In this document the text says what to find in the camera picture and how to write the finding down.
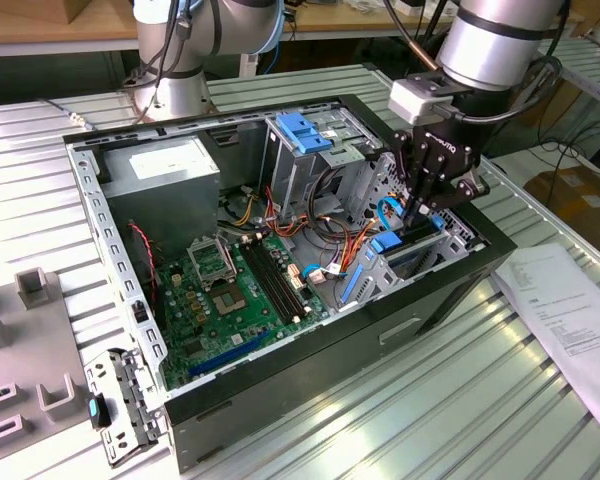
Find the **green circuit board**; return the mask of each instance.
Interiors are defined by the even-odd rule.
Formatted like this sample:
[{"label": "green circuit board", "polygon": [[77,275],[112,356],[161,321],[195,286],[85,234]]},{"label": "green circuit board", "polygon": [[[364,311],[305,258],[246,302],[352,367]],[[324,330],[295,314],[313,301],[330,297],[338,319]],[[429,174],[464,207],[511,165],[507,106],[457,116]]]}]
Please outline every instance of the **green circuit board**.
[{"label": "green circuit board", "polygon": [[[280,239],[269,236],[262,245],[276,256],[280,271],[290,284],[286,266],[292,260]],[[208,292],[202,289],[187,255],[157,269],[165,288],[165,325],[161,333],[169,354],[162,370],[169,390],[189,383],[192,379],[189,369],[196,365],[218,359],[250,342],[258,342],[258,348],[262,348],[328,316],[320,298],[306,286],[304,296],[295,295],[311,311],[299,323],[283,322],[242,257],[239,246],[231,245],[229,251],[237,272],[235,283],[214,285]],[[199,264],[210,267],[216,265],[217,257],[213,249],[205,248],[196,253]],[[174,272],[181,272],[175,273],[180,276],[175,282]]]}]

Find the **metal slotted table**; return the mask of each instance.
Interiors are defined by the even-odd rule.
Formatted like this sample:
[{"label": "metal slotted table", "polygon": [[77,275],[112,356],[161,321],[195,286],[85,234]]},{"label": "metal slotted table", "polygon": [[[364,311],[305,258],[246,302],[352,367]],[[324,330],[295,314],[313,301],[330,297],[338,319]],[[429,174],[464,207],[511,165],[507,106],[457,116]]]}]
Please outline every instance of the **metal slotted table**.
[{"label": "metal slotted table", "polygon": [[[551,40],[545,40],[540,52],[545,53]],[[600,46],[586,38],[563,38],[554,56],[564,67],[562,77],[600,102]]]},{"label": "metal slotted table", "polygon": [[[221,110],[357,94],[392,127],[390,82],[349,66],[210,85]],[[99,128],[134,118],[122,94],[60,101]],[[128,348],[61,136],[41,103],[0,107],[0,285],[32,266],[60,275],[83,361]],[[600,286],[600,255],[489,165],[476,205],[522,247],[564,245]],[[0,480],[177,478],[166,438],[110,470],[84,422],[0,461]],[[600,478],[600,426],[487,280],[440,328],[193,468],[184,478]]]}]

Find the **wire bundle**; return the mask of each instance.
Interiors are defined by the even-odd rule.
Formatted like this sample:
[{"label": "wire bundle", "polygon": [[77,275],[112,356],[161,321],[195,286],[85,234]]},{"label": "wire bundle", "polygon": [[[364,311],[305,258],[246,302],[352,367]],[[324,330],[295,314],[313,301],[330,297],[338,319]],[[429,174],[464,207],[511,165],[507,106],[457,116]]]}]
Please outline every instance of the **wire bundle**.
[{"label": "wire bundle", "polygon": [[144,243],[144,248],[147,250],[147,255],[149,257],[149,270],[151,275],[151,309],[154,310],[156,306],[156,292],[158,290],[158,284],[156,283],[156,266],[153,261],[153,252],[151,250],[151,242],[149,238],[145,235],[140,227],[138,227],[135,223],[129,223],[129,227],[140,235],[142,242]]}]

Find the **yellow cable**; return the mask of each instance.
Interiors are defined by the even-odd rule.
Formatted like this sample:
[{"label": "yellow cable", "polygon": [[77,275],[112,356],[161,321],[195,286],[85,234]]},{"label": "yellow cable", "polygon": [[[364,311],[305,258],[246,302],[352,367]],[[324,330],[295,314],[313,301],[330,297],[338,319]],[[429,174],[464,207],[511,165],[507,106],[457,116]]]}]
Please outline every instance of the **yellow cable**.
[{"label": "yellow cable", "polygon": [[249,203],[247,204],[247,210],[244,212],[244,215],[242,216],[242,218],[234,223],[234,225],[236,227],[243,226],[245,223],[247,223],[249,221],[249,218],[251,218],[251,207],[253,205],[253,198],[254,198],[253,195],[249,196]]}]

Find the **metal bracket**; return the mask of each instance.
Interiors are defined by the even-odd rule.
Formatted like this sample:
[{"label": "metal bracket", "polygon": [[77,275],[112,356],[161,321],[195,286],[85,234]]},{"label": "metal bracket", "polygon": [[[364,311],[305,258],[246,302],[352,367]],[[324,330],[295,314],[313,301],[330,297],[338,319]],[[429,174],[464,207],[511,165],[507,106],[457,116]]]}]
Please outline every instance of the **metal bracket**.
[{"label": "metal bracket", "polygon": [[138,373],[144,369],[139,350],[110,350],[85,367],[89,390],[102,395],[110,415],[111,424],[100,436],[112,467],[151,448],[161,433],[158,418],[162,412],[150,414],[144,401],[144,391],[155,387],[141,386],[138,381]]}]

